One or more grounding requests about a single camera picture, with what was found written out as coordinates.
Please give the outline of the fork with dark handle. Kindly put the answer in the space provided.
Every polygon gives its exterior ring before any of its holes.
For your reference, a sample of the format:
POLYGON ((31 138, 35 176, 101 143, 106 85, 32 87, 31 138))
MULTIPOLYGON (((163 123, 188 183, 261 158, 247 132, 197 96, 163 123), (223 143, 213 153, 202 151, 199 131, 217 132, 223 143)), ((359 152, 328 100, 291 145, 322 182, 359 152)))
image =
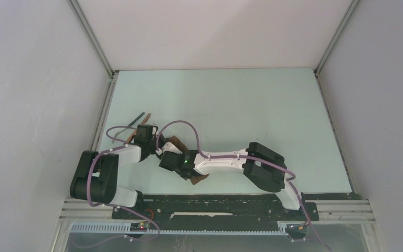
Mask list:
POLYGON ((121 131, 118 131, 117 133, 115 133, 115 135, 111 138, 112 139, 112 143, 114 143, 115 141, 117 141, 117 137, 123 133, 125 130, 130 129, 142 116, 144 116, 145 112, 141 112, 132 122, 130 122, 128 125, 124 125, 124 126, 117 126, 117 127, 113 127, 114 129, 121 129, 121 131))

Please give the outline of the brown wooden knife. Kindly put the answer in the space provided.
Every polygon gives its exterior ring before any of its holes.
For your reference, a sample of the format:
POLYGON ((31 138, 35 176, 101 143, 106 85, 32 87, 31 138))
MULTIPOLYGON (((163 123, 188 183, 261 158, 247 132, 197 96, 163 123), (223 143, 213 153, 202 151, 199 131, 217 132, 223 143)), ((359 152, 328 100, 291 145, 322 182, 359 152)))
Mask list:
POLYGON ((125 143, 131 143, 135 136, 139 133, 139 130, 141 130, 141 128, 147 124, 149 118, 151 117, 151 113, 148 113, 144 119, 141 121, 141 123, 137 126, 137 129, 134 130, 134 132, 127 138, 127 140, 125 141, 125 143))

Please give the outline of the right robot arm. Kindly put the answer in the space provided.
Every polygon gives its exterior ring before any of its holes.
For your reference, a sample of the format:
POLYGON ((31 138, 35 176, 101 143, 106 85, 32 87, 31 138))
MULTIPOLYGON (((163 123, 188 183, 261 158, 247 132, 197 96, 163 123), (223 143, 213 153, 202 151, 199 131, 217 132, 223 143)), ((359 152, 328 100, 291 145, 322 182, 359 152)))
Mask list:
POLYGON ((257 188, 274 193, 288 218, 298 219, 305 213, 301 193, 291 183, 295 175, 287 169, 284 157, 260 143, 251 142, 247 148, 233 152, 190 150, 185 153, 166 143, 156 153, 160 158, 159 167, 185 180, 218 172, 242 174, 257 188))

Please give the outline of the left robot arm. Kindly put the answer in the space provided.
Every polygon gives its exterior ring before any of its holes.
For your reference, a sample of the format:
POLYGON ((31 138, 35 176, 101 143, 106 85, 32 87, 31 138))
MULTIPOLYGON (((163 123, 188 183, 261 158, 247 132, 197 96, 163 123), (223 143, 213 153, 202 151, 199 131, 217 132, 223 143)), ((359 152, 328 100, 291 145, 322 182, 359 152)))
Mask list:
POLYGON ((145 205, 139 201, 142 193, 118 186, 118 173, 120 168, 156 154, 157 131, 157 126, 140 124, 132 142, 101 152, 82 152, 70 185, 70 196, 86 200, 91 206, 124 206, 131 218, 143 216, 145 205))

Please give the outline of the left corner aluminium post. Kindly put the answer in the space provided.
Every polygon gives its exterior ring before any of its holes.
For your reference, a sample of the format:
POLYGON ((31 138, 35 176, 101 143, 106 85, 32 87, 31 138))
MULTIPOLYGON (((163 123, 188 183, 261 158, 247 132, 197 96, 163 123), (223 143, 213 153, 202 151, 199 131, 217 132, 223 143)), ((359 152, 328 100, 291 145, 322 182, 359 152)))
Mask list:
POLYGON ((82 9, 79 1, 77 0, 67 0, 70 5, 73 13, 75 14, 78 23, 81 25, 86 37, 88 38, 90 45, 96 52, 99 60, 104 66, 105 71, 109 75, 110 78, 113 78, 115 71, 113 70, 111 64, 108 61, 107 56, 105 55, 101 44, 99 43, 95 32, 93 31, 89 20, 87 19, 84 10, 82 9))

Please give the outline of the corner aluminium post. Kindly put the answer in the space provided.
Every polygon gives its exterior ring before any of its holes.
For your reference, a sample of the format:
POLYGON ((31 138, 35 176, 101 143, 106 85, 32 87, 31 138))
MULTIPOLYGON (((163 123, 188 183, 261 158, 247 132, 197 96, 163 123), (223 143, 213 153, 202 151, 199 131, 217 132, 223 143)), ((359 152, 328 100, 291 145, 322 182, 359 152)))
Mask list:
POLYGON ((340 37, 343 35, 348 23, 352 19, 354 13, 356 12, 358 6, 360 5, 361 0, 352 0, 344 13, 343 18, 341 19, 336 31, 334 32, 324 54, 322 55, 319 63, 317 64, 314 72, 317 76, 320 75, 322 72, 323 68, 325 67, 329 57, 331 56, 335 46, 337 45, 340 37))
POLYGON ((105 55, 101 44, 99 43, 95 32, 93 31, 89 20, 87 19, 84 10, 82 9, 79 1, 77 0, 67 0, 70 5, 73 13, 75 14, 78 23, 81 25, 86 37, 88 38, 90 45, 96 52, 99 60, 104 66, 105 71, 109 75, 110 78, 113 78, 115 71, 113 70, 111 64, 108 61, 107 56, 105 55))

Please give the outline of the right corner aluminium post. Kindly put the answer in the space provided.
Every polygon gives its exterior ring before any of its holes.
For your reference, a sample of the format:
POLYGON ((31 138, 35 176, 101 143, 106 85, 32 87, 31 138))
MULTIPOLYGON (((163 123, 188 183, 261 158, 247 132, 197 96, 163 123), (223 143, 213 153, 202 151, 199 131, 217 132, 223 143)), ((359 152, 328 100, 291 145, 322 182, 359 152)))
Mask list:
POLYGON ((348 23, 352 19, 354 13, 356 12, 358 6, 360 5, 361 0, 352 0, 344 13, 343 18, 341 19, 336 31, 334 32, 324 54, 322 55, 319 63, 317 64, 314 72, 317 76, 320 75, 322 72, 323 68, 325 67, 329 57, 331 56, 335 46, 337 45, 340 37, 343 35, 348 23))

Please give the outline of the aluminium frame rail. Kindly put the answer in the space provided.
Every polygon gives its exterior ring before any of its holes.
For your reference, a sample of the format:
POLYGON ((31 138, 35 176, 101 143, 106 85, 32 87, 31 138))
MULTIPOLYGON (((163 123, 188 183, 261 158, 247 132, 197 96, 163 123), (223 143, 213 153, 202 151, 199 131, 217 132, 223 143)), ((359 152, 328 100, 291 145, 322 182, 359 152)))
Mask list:
MULTIPOLYGON (((319 223, 323 224, 374 224, 375 216, 368 200, 309 200, 316 204, 319 223)), ((113 208, 92 207, 85 201, 68 199, 64 202, 60 219, 112 221, 113 208)))

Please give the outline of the brown cloth napkin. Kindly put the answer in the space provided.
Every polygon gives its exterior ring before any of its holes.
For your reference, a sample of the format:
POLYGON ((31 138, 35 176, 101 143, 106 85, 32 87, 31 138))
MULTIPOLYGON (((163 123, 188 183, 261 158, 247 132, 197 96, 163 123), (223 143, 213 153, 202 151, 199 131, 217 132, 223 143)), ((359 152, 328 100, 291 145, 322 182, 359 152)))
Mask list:
MULTIPOLYGON (((189 151, 189 149, 186 147, 186 145, 176 136, 172 136, 170 138, 167 138, 167 141, 172 143, 174 146, 176 146, 180 151, 182 151, 183 153, 186 153, 189 151)), ((190 179, 191 183, 193 185, 196 185, 197 183, 199 183, 202 180, 205 180, 206 178, 208 178, 208 174, 206 175, 200 175, 200 176, 195 176, 192 177, 190 179)))

